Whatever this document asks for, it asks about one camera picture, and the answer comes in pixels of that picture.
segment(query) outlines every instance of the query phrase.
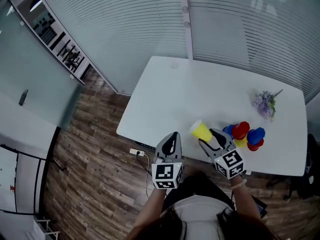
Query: forearm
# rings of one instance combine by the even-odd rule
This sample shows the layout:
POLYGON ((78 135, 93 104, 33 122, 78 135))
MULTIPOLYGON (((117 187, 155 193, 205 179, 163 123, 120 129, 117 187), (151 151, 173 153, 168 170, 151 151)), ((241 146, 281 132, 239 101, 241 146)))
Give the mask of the forearm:
POLYGON ((160 218, 166 192, 166 189, 154 188, 149 200, 145 203, 142 211, 136 218, 134 227, 144 227, 160 218))
MULTIPOLYGON (((240 175, 237 175, 233 177, 230 182, 231 186, 235 186, 242 182, 242 178, 240 175)), ((235 198, 236 211, 239 214, 246 215, 255 219, 260 219, 260 213, 257 204, 249 193, 246 185, 242 185, 234 189, 233 194, 235 198)))

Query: black cable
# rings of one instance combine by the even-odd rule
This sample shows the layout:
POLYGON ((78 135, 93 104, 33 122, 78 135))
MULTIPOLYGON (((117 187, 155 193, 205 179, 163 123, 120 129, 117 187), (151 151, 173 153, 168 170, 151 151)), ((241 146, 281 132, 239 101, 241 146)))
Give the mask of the black cable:
POLYGON ((148 169, 145 167, 145 165, 140 161, 140 159, 138 158, 138 155, 136 155, 136 159, 140 163, 140 165, 143 167, 143 169, 145 169, 148 172, 148 174, 152 177, 151 172, 148 171, 148 169))

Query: wooden floor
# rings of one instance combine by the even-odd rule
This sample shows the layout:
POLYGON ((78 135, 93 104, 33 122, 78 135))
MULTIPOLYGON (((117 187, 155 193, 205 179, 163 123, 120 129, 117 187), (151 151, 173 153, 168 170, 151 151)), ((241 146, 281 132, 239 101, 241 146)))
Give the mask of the wooden floor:
MULTIPOLYGON (((129 154, 130 148, 142 148, 116 133, 130 98, 116 95, 93 70, 84 82, 70 126, 59 134, 53 152, 67 170, 50 165, 45 209, 56 220, 53 227, 61 231, 61 240, 120 240, 131 230, 147 200, 146 172, 129 154)), ((228 181, 209 164, 192 159, 185 163, 186 175, 204 171, 230 193, 228 181)), ((251 193, 268 205, 263 219, 266 225, 282 240, 313 239, 320 228, 320 199, 302 200, 294 192, 284 201, 289 185, 280 183, 268 190, 266 183, 271 177, 262 173, 246 177, 251 193)))

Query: person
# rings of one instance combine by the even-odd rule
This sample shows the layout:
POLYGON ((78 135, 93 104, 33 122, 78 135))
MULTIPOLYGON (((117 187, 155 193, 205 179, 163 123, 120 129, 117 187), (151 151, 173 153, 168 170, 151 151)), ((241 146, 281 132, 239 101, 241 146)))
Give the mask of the person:
POLYGON ((229 197, 204 173, 187 177, 167 195, 154 188, 126 240, 272 240, 240 175, 229 197))

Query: cup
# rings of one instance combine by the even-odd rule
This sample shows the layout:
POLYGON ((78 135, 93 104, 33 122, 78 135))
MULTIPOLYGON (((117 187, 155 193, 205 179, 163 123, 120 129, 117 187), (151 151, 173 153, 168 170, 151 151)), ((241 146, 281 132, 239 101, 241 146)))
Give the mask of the cup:
POLYGON ((189 133, 198 139, 202 139, 205 142, 209 142, 213 135, 209 128, 202 122, 202 120, 196 121, 190 128, 189 133))

